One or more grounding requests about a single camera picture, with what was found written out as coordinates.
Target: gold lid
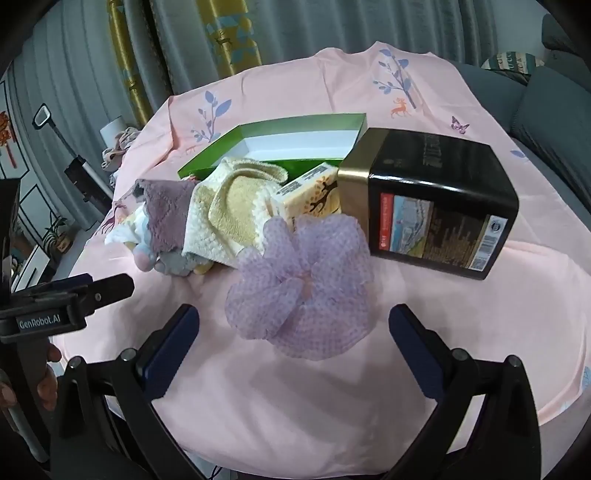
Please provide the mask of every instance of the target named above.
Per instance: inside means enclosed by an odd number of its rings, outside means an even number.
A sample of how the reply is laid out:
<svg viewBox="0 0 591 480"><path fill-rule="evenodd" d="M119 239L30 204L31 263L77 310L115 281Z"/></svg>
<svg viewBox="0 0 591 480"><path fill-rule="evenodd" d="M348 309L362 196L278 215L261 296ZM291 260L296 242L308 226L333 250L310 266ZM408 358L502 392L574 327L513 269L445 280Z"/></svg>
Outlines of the gold lid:
<svg viewBox="0 0 591 480"><path fill-rule="evenodd" d="M341 162L337 173L341 210L358 220L366 239L369 239L369 171L388 132L387 128L368 128Z"/></svg>

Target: green box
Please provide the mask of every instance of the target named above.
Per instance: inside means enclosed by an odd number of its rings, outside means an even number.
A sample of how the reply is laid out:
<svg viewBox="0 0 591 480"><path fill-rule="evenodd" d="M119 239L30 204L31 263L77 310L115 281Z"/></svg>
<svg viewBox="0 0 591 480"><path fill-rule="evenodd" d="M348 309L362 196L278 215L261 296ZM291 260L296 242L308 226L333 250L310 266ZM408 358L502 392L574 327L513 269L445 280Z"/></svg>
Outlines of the green box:
<svg viewBox="0 0 591 480"><path fill-rule="evenodd" d="M193 174L203 180L228 155L280 165L291 180L324 161L338 166L365 130L364 113L292 116L239 125L198 153L178 176Z"/></svg>

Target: purple bath pouf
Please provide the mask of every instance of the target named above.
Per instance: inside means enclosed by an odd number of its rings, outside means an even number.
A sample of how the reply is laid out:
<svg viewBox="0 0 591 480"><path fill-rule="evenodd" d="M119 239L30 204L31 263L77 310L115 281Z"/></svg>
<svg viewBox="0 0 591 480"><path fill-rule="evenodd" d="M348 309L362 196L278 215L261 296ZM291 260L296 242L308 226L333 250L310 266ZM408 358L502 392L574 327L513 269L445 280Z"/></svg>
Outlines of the purple bath pouf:
<svg viewBox="0 0 591 480"><path fill-rule="evenodd" d="M263 227L264 251L245 248L242 273L226 299L240 337L264 339L294 358L324 360L346 352L372 329L366 284L369 248L348 215L303 215L291 232L276 216Z"/></svg>

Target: cream towel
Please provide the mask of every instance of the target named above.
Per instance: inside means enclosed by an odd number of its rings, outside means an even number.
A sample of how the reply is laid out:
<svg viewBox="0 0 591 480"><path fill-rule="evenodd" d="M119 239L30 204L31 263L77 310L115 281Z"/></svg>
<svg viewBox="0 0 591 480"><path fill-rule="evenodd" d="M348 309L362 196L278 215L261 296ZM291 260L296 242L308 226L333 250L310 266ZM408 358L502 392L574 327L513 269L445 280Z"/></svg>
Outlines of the cream towel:
<svg viewBox="0 0 591 480"><path fill-rule="evenodd" d="M190 252L233 267L244 247L262 252L269 199L285 181L287 171L279 166L223 158L193 190L183 255Z"/></svg>

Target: knitted cloth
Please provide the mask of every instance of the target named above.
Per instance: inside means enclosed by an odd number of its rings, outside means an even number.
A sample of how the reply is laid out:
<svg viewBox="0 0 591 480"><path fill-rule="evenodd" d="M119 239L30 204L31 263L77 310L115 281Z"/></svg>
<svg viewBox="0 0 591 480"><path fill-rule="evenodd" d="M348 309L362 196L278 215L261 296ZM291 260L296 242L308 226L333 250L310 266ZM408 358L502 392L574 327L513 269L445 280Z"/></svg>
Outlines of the knitted cloth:
<svg viewBox="0 0 591 480"><path fill-rule="evenodd" d="M138 180L133 193L145 202L150 247L156 254L181 249L184 245L189 203L196 182L191 180Z"/></svg>
<svg viewBox="0 0 591 480"><path fill-rule="evenodd" d="M234 266L244 247L263 249L263 225L271 217L269 200L287 171L279 166L228 158L193 190L183 254Z"/></svg>

